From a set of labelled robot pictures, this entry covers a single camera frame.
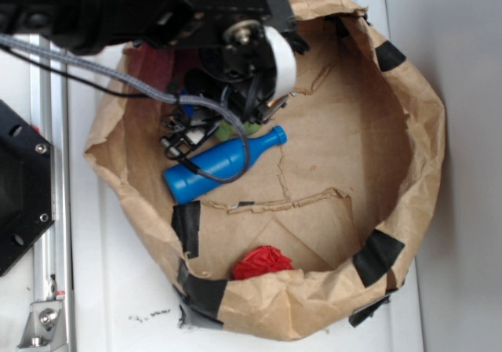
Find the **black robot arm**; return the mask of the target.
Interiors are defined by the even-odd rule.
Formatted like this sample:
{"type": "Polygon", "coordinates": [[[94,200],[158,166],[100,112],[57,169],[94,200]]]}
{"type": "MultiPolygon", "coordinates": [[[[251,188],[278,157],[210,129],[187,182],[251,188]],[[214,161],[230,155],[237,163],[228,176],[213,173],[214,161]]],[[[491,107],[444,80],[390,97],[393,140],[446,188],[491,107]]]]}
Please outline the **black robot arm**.
{"type": "Polygon", "coordinates": [[[236,129],[249,156],[245,123],[265,123],[284,104],[294,56],[308,48],[289,0],[1,0],[1,47],[108,76],[137,98],[199,109],[200,118],[175,121],[168,152],[176,160],[184,159],[176,146],[190,132],[209,136],[220,121],[236,129]],[[195,49],[209,88],[177,96],[86,60],[122,43],[195,49]]]}

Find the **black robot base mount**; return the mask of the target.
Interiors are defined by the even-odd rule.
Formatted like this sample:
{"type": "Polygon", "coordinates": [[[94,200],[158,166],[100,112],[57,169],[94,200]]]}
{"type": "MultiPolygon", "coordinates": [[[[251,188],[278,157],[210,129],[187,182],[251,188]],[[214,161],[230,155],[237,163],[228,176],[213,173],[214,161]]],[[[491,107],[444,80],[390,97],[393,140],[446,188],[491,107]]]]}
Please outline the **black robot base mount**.
{"type": "Polygon", "coordinates": [[[53,146],[1,102],[1,276],[53,224],[53,146]]]}

